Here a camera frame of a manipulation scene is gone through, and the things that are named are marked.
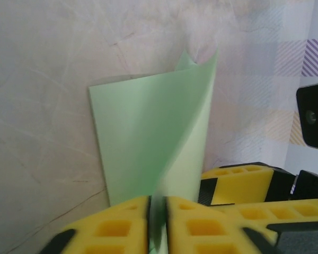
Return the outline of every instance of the green paper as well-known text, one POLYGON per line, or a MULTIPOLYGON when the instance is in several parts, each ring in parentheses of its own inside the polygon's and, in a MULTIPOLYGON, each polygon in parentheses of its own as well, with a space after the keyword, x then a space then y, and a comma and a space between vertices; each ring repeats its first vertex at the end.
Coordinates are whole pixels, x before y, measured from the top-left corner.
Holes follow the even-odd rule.
POLYGON ((184 52, 174 72, 90 87, 111 205, 161 179, 166 195, 197 200, 216 59, 184 52))

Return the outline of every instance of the light green sheet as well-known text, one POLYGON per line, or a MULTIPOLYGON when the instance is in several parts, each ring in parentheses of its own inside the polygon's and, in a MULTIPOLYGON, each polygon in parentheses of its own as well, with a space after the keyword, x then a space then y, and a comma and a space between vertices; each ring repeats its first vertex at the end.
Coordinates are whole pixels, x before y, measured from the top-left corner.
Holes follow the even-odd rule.
POLYGON ((216 70, 184 52, 174 72, 90 87, 110 204, 152 195, 197 200, 216 70))

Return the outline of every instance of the black camera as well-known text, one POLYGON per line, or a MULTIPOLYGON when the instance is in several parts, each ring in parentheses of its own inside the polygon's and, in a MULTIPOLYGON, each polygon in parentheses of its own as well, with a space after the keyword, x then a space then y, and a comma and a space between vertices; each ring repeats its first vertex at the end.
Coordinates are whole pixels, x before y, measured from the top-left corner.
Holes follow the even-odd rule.
POLYGON ((304 141, 318 148, 318 84, 299 88, 297 104, 304 141))

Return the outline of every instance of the camera lens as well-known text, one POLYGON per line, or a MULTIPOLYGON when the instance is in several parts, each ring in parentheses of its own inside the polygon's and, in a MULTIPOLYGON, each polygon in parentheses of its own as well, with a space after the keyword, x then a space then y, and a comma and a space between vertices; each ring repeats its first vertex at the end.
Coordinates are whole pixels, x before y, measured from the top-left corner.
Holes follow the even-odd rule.
POLYGON ((312 110, 306 111, 306 120, 308 124, 314 124, 317 120, 316 114, 312 110))

